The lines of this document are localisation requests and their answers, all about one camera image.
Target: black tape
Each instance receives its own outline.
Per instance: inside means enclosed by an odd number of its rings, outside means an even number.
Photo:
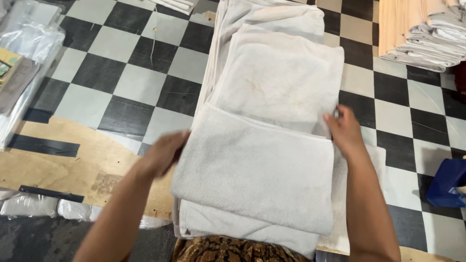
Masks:
[[[42,154],[76,157],[79,144],[15,134],[8,147]]]
[[[48,190],[48,189],[43,189],[43,188],[34,187],[34,186],[21,185],[19,188],[19,191],[26,192],[26,193],[32,193],[32,194],[38,194],[38,195],[44,195],[44,196],[49,196],[49,197],[55,197],[59,199],[65,199],[65,200],[74,201],[78,203],[82,203],[82,201],[84,200],[84,196]]]
[[[23,117],[23,120],[48,124],[48,120],[52,117],[52,115],[53,112],[51,111],[28,108],[26,114]]]

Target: checkered floor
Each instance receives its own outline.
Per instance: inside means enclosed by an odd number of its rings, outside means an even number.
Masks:
[[[213,34],[206,12],[217,2],[200,0],[187,16],[155,12],[148,0],[47,1],[66,7],[66,39],[31,107],[139,154],[161,133],[191,126]],[[387,150],[384,193],[400,245],[466,262],[466,209],[424,198],[440,162],[466,155],[465,97],[451,75],[377,57],[378,1],[317,5],[325,44],[345,50],[340,103],[354,109],[365,142]]]

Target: hand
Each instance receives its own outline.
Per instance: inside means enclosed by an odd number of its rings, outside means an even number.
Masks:
[[[139,160],[138,172],[152,179],[165,176],[171,165],[178,161],[190,134],[185,130],[161,136]]]
[[[336,108],[340,113],[339,118],[335,119],[332,115],[325,113],[323,120],[332,131],[333,140],[342,155],[348,159],[349,156],[367,153],[361,135],[361,127],[354,116],[353,110],[344,105],[338,105]]]

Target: blue container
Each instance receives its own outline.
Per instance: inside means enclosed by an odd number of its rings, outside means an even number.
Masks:
[[[455,190],[465,179],[466,159],[445,159],[425,197],[435,207],[466,207],[466,195]]]

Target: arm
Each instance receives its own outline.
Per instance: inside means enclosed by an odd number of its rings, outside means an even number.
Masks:
[[[179,156],[189,132],[162,136],[125,175],[73,259],[74,262],[115,262],[129,258],[149,190]]]
[[[324,114],[334,142],[348,162],[346,224],[349,261],[401,261],[397,236],[374,166],[353,111],[337,107],[340,117]]]

